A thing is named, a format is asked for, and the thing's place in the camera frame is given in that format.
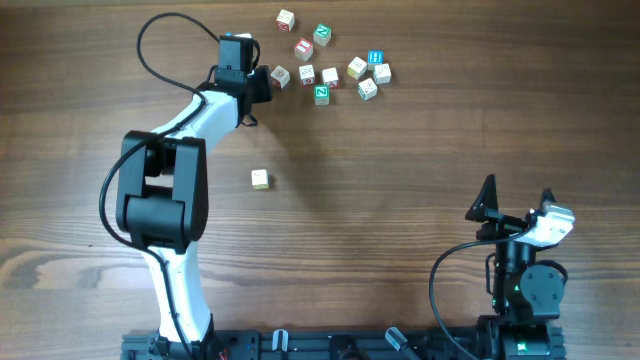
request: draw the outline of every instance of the wooden table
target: wooden table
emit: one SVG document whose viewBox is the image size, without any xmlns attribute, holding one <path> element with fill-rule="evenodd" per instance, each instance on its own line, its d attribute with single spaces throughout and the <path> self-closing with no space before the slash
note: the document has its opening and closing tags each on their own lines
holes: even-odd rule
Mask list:
<svg viewBox="0 0 640 360">
<path fill-rule="evenodd" d="M 537 207 L 547 186 L 574 209 L 575 230 L 540 256 L 570 271 L 557 322 L 569 358 L 640 356 L 636 4 L 301 1 L 285 5 L 292 33 L 276 28 L 281 7 L 0 11 L 0 359 L 114 359 L 122 334 L 159 324 L 145 263 L 106 234 L 97 201 L 123 135 L 189 102 L 136 57 L 138 30 L 165 11 L 218 34 L 251 32 L 261 62 L 292 74 L 255 106 L 260 126 L 238 129 L 207 159 L 199 261 L 219 329 L 434 326 L 428 271 L 474 240 L 478 224 L 464 214 L 495 173 L 508 214 Z M 327 107 L 298 84 L 293 55 L 320 22 L 333 37 L 311 63 L 318 76 L 336 66 L 342 77 Z M 369 49 L 385 51 L 393 78 L 364 102 L 346 66 Z M 218 55 L 179 19 L 153 25 L 143 52 L 191 85 Z M 269 191 L 251 188 L 259 168 L 275 177 Z M 436 289 L 448 324 L 491 313 L 482 263 L 491 251 L 443 264 Z"/>
</svg>

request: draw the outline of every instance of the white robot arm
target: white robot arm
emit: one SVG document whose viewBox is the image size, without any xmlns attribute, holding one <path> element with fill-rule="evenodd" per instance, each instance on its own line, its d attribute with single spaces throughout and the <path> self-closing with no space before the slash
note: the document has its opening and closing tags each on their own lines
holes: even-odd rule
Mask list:
<svg viewBox="0 0 640 360">
<path fill-rule="evenodd" d="M 254 47 L 259 49 L 250 35 L 222 36 L 214 82 L 201 84 L 169 123 L 150 133 L 132 131 L 123 140 L 123 154 L 144 146 L 120 167 L 116 220 L 132 245 L 146 251 L 161 312 L 159 333 L 169 342 L 181 342 L 180 335 L 187 343 L 202 342 L 212 325 L 197 259 L 209 210 L 206 156 L 250 116 L 253 104 L 272 98 L 269 68 L 257 67 Z M 161 174 L 173 175 L 172 187 L 146 184 L 146 177 Z"/>
<path fill-rule="evenodd" d="M 182 139 L 185 137 L 205 140 L 206 154 L 222 138 L 232 132 L 238 125 L 237 100 L 225 93 L 204 91 L 202 95 L 207 104 L 198 115 L 185 125 L 182 130 L 167 136 Z M 172 121 L 153 130 L 161 133 L 175 126 L 198 107 L 202 100 L 198 96 Z M 169 286 L 173 294 L 173 301 L 178 313 L 178 321 L 188 342 L 202 341 L 211 321 L 209 307 L 202 292 L 200 270 L 198 269 L 198 242 L 192 241 L 184 254 L 177 254 L 175 249 L 161 246 L 149 246 L 149 250 L 158 254 L 166 261 L 169 273 Z M 167 293 L 165 290 L 162 271 L 156 259 L 148 254 L 142 254 L 151 270 L 151 277 L 160 306 L 160 335 L 171 342 L 180 342 L 176 327 L 171 318 Z"/>
</svg>

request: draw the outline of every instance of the small cube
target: small cube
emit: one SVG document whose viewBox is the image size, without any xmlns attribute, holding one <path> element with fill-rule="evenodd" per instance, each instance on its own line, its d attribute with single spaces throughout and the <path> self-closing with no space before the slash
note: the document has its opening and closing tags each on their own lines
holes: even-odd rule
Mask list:
<svg viewBox="0 0 640 360">
<path fill-rule="evenodd" d="M 369 100 L 372 97 L 376 96 L 378 93 L 378 87 L 376 83 L 371 79 L 367 79 L 360 84 L 358 84 L 358 93 L 364 100 Z"/>
<path fill-rule="evenodd" d="M 367 63 L 364 60 L 356 56 L 355 59 L 349 64 L 347 68 L 347 74 L 351 75 L 354 79 L 358 80 L 367 70 Z"/>
<path fill-rule="evenodd" d="M 376 84 L 384 84 L 391 81 L 391 68 L 389 64 L 376 65 L 373 69 L 373 79 Z"/>
<path fill-rule="evenodd" d="M 327 85 L 316 85 L 313 91 L 316 105 L 329 105 L 329 87 Z"/>
<path fill-rule="evenodd" d="M 278 29 L 291 32 L 293 24 L 296 22 L 296 18 L 293 16 L 291 11 L 283 9 L 280 10 L 280 14 L 278 14 L 276 22 L 278 23 Z"/>
<path fill-rule="evenodd" d="M 338 70 L 336 68 L 322 70 L 322 83 L 328 87 L 338 87 Z"/>
<path fill-rule="evenodd" d="M 267 170 L 253 170 L 251 171 L 251 185 L 255 190 L 268 189 L 269 188 L 269 174 Z"/>
<path fill-rule="evenodd" d="M 322 46 L 327 46 L 331 40 L 331 28 L 325 24 L 320 24 L 313 33 L 313 41 Z"/>
<path fill-rule="evenodd" d="M 373 70 L 376 65 L 382 65 L 384 61 L 384 52 L 380 50 L 369 51 L 369 57 L 367 60 L 367 70 Z"/>
<path fill-rule="evenodd" d="M 271 83 L 276 88 L 284 88 L 289 83 L 289 80 L 291 80 L 291 75 L 280 65 L 271 73 Z"/>
<path fill-rule="evenodd" d="M 316 83 L 316 73 L 313 71 L 313 65 L 300 66 L 300 81 L 302 85 Z"/>
<path fill-rule="evenodd" d="M 295 53 L 296 57 L 302 61 L 307 61 L 313 54 L 313 44 L 309 40 L 300 39 L 296 44 Z"/>
</svg>

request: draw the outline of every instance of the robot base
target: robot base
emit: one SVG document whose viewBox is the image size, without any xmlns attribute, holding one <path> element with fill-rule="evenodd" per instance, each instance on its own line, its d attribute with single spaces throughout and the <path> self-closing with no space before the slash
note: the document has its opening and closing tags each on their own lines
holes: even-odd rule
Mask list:
<svg viewBox="0 0 640 360">
<path fill-rule="evenodd" d="M 566 359 L 562 329 L 549 324 L 511 326 L 495 317 L 480 317 L 474 327 L 450 329 L 456 340 L 479 359 Z M 200 360 L 468 360 L 440 329 L 403 334 L 406 350 L 396 349 L 384 331 L 259 333 L 252 330 L 215 331 L 217 346 L 200 352 Z M 158 332 L 125 335 L 120 360 L 185 359 L 182 345 L 171 343 L 168 356 L 160 355 Z"/>
</svg>

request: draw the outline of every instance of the wooden cube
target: wooden cube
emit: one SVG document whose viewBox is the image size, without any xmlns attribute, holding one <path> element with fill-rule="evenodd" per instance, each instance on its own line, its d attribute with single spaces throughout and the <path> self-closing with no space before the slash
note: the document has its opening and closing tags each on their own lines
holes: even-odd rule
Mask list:
<svg viewBox="0 0 640 360">
<path fill-rule="evenodd" d="M 300 82 L 302 85 L 315 84 L 316 73 L 313 71 L 313 65 L 300 66 Z"/>
<path fill-rule="evenodd" d="M 367 70 L 373 70 L 376 65 L 382 65 L 384 62 L 384 52 L 380 50 L 369 51 L 369 57 L 367 58 Z"/>
<path fill-rule="evenodd" d="M 289 83 L 289 80 L 291 80 L 291 75 L 280 65 L 271 73 L 271 83 L 274 87 L 282 89 Z"/>
<path fill-rule="evenodd" d="M 372 97 L 376 96 L 378 93 L 378 87 L 376 83 L 371 79 L 367 79 L 360 84 L 358 84 L 358 93 L 364 100 L 369 100 Z"/>
<path fill-rule="evenodd" d="M 354 79 L 358 80 L 367 70 L 367 63 L 364 60 L 356 56 L 355 59 L 349 64 L 347 68 L 347 74 L 351 75 Z"/>
<path fill-rule="evenodd" d="M 293 24 L 296 22 L 296 18 L 293 16 L 292 12 L 283 9 L 280 10 L 280 14 L 278 14 L 276 22 L 278 24 L 278 29 L 291 32 Z"/>
<path fill-rule="evenodd" d="M 318 25 L 313 33 L 313 41 L 322 46 L 327 46 L 329 40 L 331 40 L 331 28 L 324 24 Z"/>
<path fill-rule="evenodd" d="M 373 79 L 376 84 L 384 84 L 391 81 L 391 68 L 389 64 L 376 65 L 373 69 Z"/>
<path fill-rule="evenodd" d="M 336 68 L 322 70 L 322 83 L 328 87 L 338 87 L 338 70 Z"/>
<path fill-rule="evenodd" d="M 255 190 L 268 189 L 269 188 L 269 174 L 267 170 L 253 170 L 251 171 L 251 185 Z"/>
<path fill-rule="evenodd" d="M 309 40 L 300 39 L 294 47 L 296 57 L 302 61 L 307 61 L 313 54 L 313 44 Z"/>
<path fill-rule="evenodd" d="M 313 89 L 313 97 L 316 100 L 316 105 L 329 105 L 329 87 L 316 85 Z"/>
</svg>

